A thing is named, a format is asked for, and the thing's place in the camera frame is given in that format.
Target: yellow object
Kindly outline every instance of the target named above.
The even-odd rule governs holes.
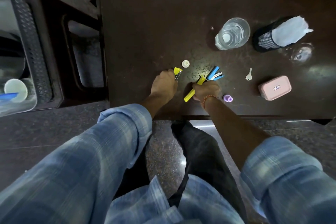
[[[201,77],[198,79],[197,84],[202,85],[205,82],[205,77],[201,75]],[[195,94],[195,90],[192,89],[188,95],[185,96],[184,101],[188,102],[192,96]]]
[[[175,74],[175,75],[177,75],[180,71],[182,72],[183,70],[180,69],[180,68],[178,68],[178,67],[175,67],[175,68],[174,68],[174,74]]]

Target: pink soap box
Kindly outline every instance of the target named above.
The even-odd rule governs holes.
[[[266,100],[275,100],[292,90],[287,76],[282,75],[259,85],[259,91]]]

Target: bracelet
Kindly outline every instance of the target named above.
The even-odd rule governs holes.
[[[202,107],[203,107],[203,109],[205,109],[205,101],[207,100],[207,98],[210,98],[210,97],[217,98],[217,97],[214,96],[214,95],[207,95],[207,96],[203,99],[203,102],[202,102]]]

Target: white tissue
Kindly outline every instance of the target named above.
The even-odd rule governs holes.
[[[279,46],[296,43],[307,33],[312,32],[308,23],[301,16],[290,18],[272,30],[273,41]]]

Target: table surface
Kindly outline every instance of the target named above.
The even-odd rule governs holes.
[[[200,104],[183,98],[190,82],[219,66],[217,82],[236,114],[288,119],[332,118],[336,115],[336,0],[100,0],[106,74],[111,107],[140,102],[150,93],[161,70],[190,67],[178,79],[175,97],[157,119],[202,119]],[[284,16],[301,15],[314,31],[298,43],[266,53],[252,48],[255,30]],[[251,27],[240,48],[220,51],[215,35],[224,23],[241,17]],[[295,59],[303,46],[313,48],[306,61]],[[246,75],[252,68],[252,80]],[[288,76],[292,91],[276,100],[263,99],[258,85]]]

